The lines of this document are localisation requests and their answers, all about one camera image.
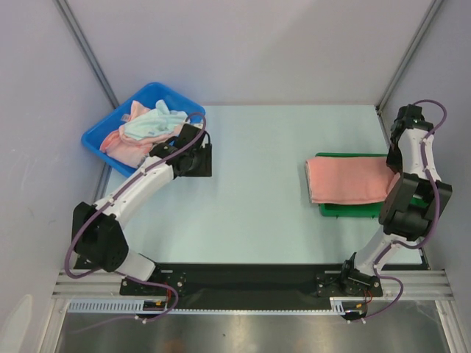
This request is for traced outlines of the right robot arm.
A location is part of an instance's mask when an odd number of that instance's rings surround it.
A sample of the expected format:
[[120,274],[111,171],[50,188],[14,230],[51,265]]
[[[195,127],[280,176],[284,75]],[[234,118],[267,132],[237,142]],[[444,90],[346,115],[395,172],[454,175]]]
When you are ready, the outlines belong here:
[[348,296],[379,288],[382,268],[400,249],[423,247],[452,196],[433,158],[440,125],[425,120],[421,105],[417,101],[401,107],[392,125],[386,164],[399,178],[381,208],[381,228],[342,266],[339,287]]

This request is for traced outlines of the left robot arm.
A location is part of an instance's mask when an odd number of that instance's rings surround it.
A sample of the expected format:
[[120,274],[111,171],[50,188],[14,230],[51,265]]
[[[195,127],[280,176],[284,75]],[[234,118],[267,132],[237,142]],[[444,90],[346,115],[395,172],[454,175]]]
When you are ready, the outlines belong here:
[[155,262],[130,248],[124,229],[147,200],[174,179],[211,175],[210,134],[204,126],[184,124],[178,136],[156,144],[116,190],[94,204],[75,207],[68,253],[78,254],[95,270],[136,280],[146,294],[158,292],[162,276]]

